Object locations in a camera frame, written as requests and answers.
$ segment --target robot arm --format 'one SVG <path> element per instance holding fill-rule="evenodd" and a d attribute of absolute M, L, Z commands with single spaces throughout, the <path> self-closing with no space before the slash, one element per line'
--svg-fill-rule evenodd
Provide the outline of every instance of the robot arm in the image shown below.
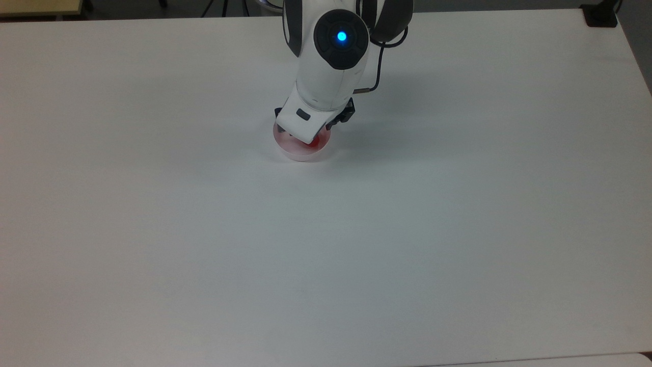
<path fill-rule="evenodd" d="M 398 36 L 412 10 L 413 0 L 285 0 L 283 28 L 299 74 L 278 126 L 311 143 L 350 105 L 370 43 Z"/>

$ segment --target black button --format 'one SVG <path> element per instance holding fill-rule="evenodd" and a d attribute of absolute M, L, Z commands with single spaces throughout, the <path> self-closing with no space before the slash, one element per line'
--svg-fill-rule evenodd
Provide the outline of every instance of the black button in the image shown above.
<path fill-rule="evenodd" d="M 297 110 L 297 116 L 299 116 L 300 118 L 302 118 L 302 119 L 304 119 L 304 120 L 306 120 L 306 121 L 310 120 L 310 115 L 307 114 L 307 113 L 306 113 L 304 110 L 302 110 L 302 109 L 298 109 L 298 110 Z"/>
<path fill-rule="evenodd" d="M 354 67 L 362 58 L 355 50 L 347 52 L 333 52 L 329 57 L 329 63 L 338 70 L 346 70 Z"/>
<path fill-rule="evenodd" d="M 369 43 L 369 40 L 368 40 L 369 37 L 367 35 L 368 33 L 367 33 L 367 30 L 366 30 L 365 26 L 363 26 L 359 22 L 356 22 L 355 23 L 355 32 L 357 33 L 357 41 L 358 41 L 357 46 L 358 46 L 358 48 L 361 49 L 362 51 L 366 51 L 367 44 Z"/>
<path fill-rule="evenodd" d="M 326 52 L 331 47 L 328 40 L 328 27 L 326 25 L 319 24 L 317 26 L 316 36 L 319 49 L 322 52 Z"/>

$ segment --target white table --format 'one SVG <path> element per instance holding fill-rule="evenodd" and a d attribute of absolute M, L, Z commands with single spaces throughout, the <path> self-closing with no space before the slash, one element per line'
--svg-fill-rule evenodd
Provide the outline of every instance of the white table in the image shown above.
<path fill-rule="evenodd" d="M 652 99 L 622 29 L 416 14 L 385 57 L 306 164 L 271 134 L 278 18 L 0 24 L 2 366 L 652 349 Z"/>

